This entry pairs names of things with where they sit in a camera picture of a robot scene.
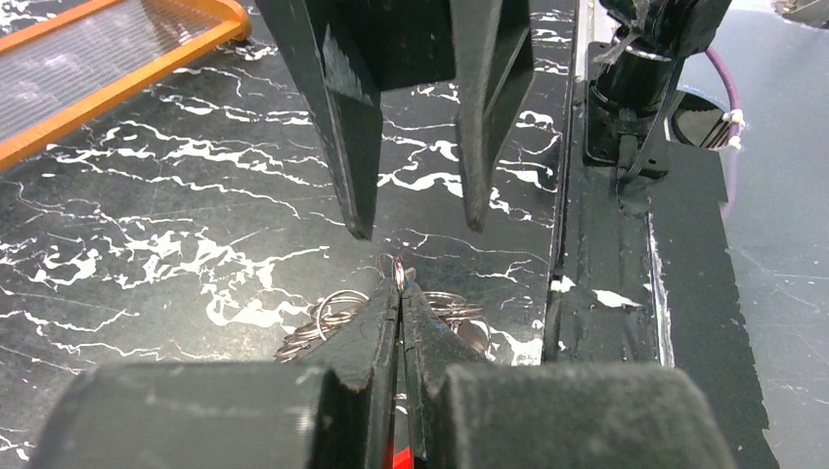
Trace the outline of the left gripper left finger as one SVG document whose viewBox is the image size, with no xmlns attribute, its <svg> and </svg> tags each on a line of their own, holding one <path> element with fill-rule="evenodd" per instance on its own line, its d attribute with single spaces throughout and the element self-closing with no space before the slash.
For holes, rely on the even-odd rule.
<svg viewBox="0 0 829 469">
<path fill-rule="evenodd" d="M 294 362 L 141 362 L 79 375 L 33 468 L 387 468 L 401 294 Z"/>
</svg>

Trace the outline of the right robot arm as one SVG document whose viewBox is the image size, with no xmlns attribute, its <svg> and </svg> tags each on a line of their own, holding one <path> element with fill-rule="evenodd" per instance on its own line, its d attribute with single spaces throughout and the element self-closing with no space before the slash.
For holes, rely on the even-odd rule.
<svg viewBox="0 0 829 469">
<path fill-rule="evenodd" d="M 685 61 L 708 50 L 725 1 L 607 1 L 617 29 L 594 57 L 589 159 L 623 183 L 650 165 Z M 535 70 L 526 1 L 261 1 L 321 139 L 344 224 L 371 238 L 384 92 L 455 81 L 458 171 L 466 223 L 484 228 L 498 157 Z"/>
</svg>

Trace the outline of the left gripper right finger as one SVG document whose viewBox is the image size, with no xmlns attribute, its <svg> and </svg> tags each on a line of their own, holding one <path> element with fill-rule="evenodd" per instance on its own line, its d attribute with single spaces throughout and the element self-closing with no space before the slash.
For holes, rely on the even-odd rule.
<svg viewBox="0 0 829 469">
<path fill-rule="evenodd" d="M 731 468 L 702 391 L 652 363 L 499 366 L 401 296 L 414 468 Z"/>
</svg>

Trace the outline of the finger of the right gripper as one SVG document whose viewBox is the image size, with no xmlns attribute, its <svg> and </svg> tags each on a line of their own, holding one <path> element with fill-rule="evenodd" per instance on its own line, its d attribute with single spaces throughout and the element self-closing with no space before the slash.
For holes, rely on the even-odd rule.
<svg viewBox="0 0 829 469">
<path fill-rule="evenodd" d="M 534 76 L 527 1 L 450 3 L 459 109 L 458 171 L 467 226 L 482 232 L 495 164 Z"/>
<path fill-rule="evenodd" d="M 257 7 L 317 129 L 343 222 L 372 236 L 380 92 L 333 1 L 262 0 Z"/>
</svg>

